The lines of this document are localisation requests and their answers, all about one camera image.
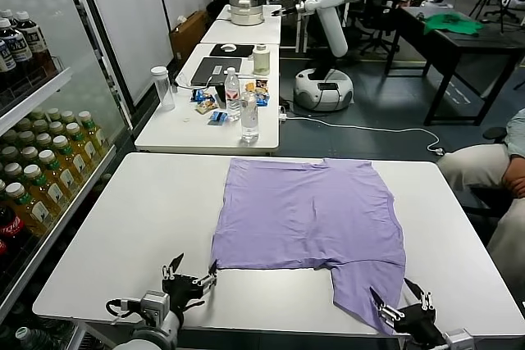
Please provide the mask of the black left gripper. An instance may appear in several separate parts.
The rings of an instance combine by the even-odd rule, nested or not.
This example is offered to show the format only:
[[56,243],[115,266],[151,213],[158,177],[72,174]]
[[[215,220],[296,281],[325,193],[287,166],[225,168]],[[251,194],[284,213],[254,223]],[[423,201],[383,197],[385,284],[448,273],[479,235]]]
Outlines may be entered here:
[[170,298],[170,311],[180,320],[192,307],[202,306],[203,289],[217,282],[217,260],[208,269],[208,274],[201,279],[188,275],[177,275],[176,272],[184,258],[184,253],[175,257],[162,267],[162,291]]

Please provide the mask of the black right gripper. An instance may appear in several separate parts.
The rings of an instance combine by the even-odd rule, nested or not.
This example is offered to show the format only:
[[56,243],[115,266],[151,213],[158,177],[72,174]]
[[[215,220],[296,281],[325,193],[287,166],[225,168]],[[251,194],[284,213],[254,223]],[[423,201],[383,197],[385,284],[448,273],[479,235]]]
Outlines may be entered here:
[[424,291],[408,278],[405,278],[404,282],[421,304],[413,304],[397,310],[387,304],[373,287],[370,287],[369,291],[380,317],[385,321],[394,321],[395,332],[409,334],[417,344],[445,344],[442,333],[435,326],[436,311],[433,310],[431,292]]

